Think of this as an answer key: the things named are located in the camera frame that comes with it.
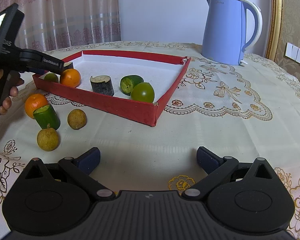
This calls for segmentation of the person's left hand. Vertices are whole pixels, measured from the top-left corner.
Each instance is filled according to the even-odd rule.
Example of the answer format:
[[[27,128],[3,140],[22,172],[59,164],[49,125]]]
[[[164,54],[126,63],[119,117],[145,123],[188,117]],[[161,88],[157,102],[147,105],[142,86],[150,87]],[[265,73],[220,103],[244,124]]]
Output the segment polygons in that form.
[[[4,71],[0,69],[0,80],[3,79]],[[18,74],[18,81],[14,86],[9,86],[9,93],[7,93],[7,87],[4,86],[4,92],[1,97],[6,96],[0,105],[0,115],[5,115],[7,111],[11,108],[12,100],[11,97],[16,97],[18,95],[18,86],[23,85],[24,80]]]

